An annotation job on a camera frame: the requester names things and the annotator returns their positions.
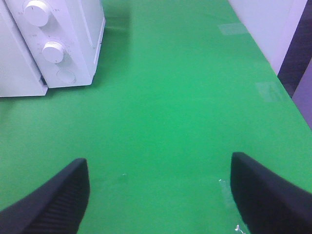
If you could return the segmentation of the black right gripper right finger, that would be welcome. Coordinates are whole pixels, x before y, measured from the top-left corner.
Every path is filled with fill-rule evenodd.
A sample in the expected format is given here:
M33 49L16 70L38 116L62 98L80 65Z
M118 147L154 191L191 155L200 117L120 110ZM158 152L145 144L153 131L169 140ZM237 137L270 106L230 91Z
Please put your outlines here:
M280 177L244 152L232 154L230 187L250 233L312 232L312 194Z

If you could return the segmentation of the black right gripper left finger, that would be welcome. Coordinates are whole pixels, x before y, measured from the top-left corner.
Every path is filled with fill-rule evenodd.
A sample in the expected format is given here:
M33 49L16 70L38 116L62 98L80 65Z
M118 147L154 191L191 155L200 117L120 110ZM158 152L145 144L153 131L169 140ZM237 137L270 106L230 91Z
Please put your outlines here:
M88 205L87 160L77 158L0 213L2 234L76 234Z

